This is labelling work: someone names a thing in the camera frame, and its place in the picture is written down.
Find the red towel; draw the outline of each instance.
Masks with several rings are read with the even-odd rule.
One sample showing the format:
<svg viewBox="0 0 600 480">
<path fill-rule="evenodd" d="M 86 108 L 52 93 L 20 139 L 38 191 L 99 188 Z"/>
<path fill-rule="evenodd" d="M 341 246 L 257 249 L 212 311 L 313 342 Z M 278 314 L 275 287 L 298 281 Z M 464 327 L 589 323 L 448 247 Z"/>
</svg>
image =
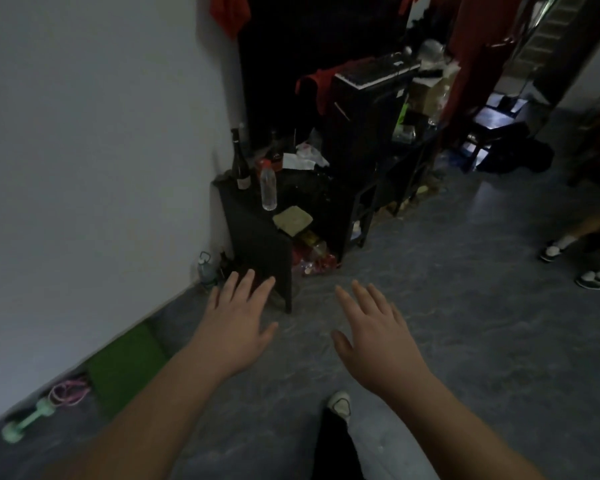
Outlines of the red towel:
<svg viewBox="0 0 600 480">
<path fill-rule="evenodd" d="M 418 1 L 418 0 L 402 0 L 402 3 L 400 3 L 400 8 L 398 8 L 398 15 L 400 15 L 400 16 L 404 15 L 407 12 L 409 3 L 411 3 L 411 2 L 416 3 L 416 1 Z"/>
<path fill-rule="evenodd" d="M 332 67 L 331 69 L 318 69 L 311 75 L 304 75 L 296 81 L 296 94 L 300 92 L 300 82 L 303 79 L 313 79 L 316 85 L 318 86 L 318 91 L 315 95 L 315 105 L 318 108 L 318 113 L 321 116 L 324 116 L 327 112 L 327 104 L 329 103 L 329 91 L 331 90 L 331 80 L 333 79 L 333 76 L 346 67 L 360 64 L 360 62 L 367 62 L 371 59 L 373 59 L 373 57 L 366 57 L 357 61 L 349 61 L 345 62 L 342 65 Z"/>
<path fill-rule="evenodd" d="M 211 0 L 209 12 L 231 40 L 238 37 L 238 32 L 251 19 L 247 0 Z"/>
</svg>

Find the green mat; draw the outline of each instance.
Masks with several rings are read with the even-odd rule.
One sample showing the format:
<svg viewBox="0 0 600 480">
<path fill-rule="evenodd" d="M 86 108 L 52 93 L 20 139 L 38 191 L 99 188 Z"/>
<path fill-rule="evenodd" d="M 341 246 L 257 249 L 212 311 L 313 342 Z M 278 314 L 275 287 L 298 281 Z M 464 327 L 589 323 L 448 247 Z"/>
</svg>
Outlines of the green mat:
<svg viewBox="0 0 600 480">
<path fill-rule="evenodd" d="M 104 414 L 112 419 L 122 411 L 167 361 L 145 323 L 88 359 L 89 378 Z"/>
</svg>

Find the staircase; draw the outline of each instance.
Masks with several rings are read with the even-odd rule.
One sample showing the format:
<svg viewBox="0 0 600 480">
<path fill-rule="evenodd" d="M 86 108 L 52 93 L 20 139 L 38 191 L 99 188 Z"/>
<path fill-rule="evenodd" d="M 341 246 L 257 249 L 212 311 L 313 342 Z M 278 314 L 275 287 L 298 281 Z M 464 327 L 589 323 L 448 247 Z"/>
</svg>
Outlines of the staircase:
<svg viewBox="0 0 600 480">
<path fill-rule="evenodd" d="M 530 35 L 507 65 L 504 75 L 528 78 L 549 60 L 558 41 L 578 14 L 585 0 L 543 0 L 538 2 Z"/>
</svg>

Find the right hand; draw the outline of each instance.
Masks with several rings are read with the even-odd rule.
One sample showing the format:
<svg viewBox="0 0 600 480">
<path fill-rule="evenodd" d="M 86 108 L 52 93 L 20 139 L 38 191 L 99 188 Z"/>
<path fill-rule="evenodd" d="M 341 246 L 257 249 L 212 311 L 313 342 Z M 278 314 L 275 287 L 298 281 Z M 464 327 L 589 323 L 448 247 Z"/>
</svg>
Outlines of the right hand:
<svg viewBox="0 0 600 480">
<path fill-rule="evenodd" d="M 351 325 L 353 345 L 338 330 L 333 345 L 349 373 L 360 385 L 386 400 L 396 386 L 417 391 L 431 376 L 407 323 L 375 286 L 353 281 L 358 302 L 336 287 L 336 297 Z"/>
</svg>

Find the clutter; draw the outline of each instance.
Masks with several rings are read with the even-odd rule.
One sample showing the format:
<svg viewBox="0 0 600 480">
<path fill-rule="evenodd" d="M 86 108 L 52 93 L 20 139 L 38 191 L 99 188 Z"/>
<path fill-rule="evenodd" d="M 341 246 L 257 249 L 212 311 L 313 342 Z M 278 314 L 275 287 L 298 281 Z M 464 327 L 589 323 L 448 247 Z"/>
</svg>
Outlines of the clutter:
<svg viewBox="0 0 600 480">
<path fill-rule="evenodd" d="M 216 268 L 211 263 L 211 254 L 202 251 L 198 257 L 198 277 L 202 288 L 209 291 L 218 284 Z"/>
<path fill-rule="evenodd" d="M 311 248 L 311 256 L 309 258 L 313 261 L 327 255 L 327 243 L 324 242 L 318 234 L 311 230 L 306 230 L 298 236 L 300 241 L 304 242 L 309 248 Z"/>
<path fill-rule="evenodd" d="M 476 170 L 509 173 L 525 166 L 540 173 L 551 167 L 553 155 L 551 146 L 535 138 L 503 139 L 491 145 L 488 155 L 476 166 Z"/>
<path fill-rule="evenodd" d="M 442 77 L 416 77 L 409 87 L 410 109 L 430 118 L 439 117 L 440 104 L 444 103 L 444 109 L 459 71 L 460 65 L 453 61 L 444 65 Z"/>
<path fill-rule="evenodd" d="M 272 169 L 270 160 L 261 161 L 260 193 L 262 195 L 262 208 L 264 210 L 275 210 L 278 206 L 278 190 L 276 188 L 276 174 Z"/>
<path fill-rule="evenodd" d="M 351 240 L 354 241 L 362 235 L 362 228 L 360 227 L 360 221 L 353 223 L 353 230 L 351 231 Z"/>
<path fill-rule="evenodd" d="M 79 404 L 91 391 L 91 386 L 86 376 L 76 379 L 67 379 L 51 388 L 47 396 L 54 407 L 75 406 Z"/>
<path fill-rule="evenodd" d="M 438 64 L 445 60 L 445 46 L 432 38 L 424 40 L 418 50 L 418 59 L 425 64 Z"/>
<path fill-rule="evenodd" d="M 302 276 L 324 274 L 340 267 L 338 259 L 318 235 L 305 231 L 292 249 L 293 271 Z"/>
<path fill-rule="evenodd" d="M 56 412 L 56 408 L 49 401 L 48 397 L 42 397 L 36 403 L 36 410 L 22 421 L 9 421 L 2 428 L 2 439 L 7 443 L 15 444 L 24 437 L 24 430 L 38 418 L 51 416 Z"/>
<path fill-rule="evenodd" d="M 289 170 L 313 170 L 315 162 L 300 158 L 293 153 L 285 153 L 282 158 L 282 168 Z"/>
<path fill-rule="evenodd" d="M 313 217 L 297 205 L 293 205 L 273 216 L 273 224 L 291 237 L 306 229 L 311 222 L 313 222 Z"/>
<path fill-rule="evenodd" d="M 300 143 L 296 146 L 296 156 L 303 160 L 315 162 L 321 167 L 329 166 L 329 162 L 325 160 L 320 150 L 309 143 Z"/>
</svg>

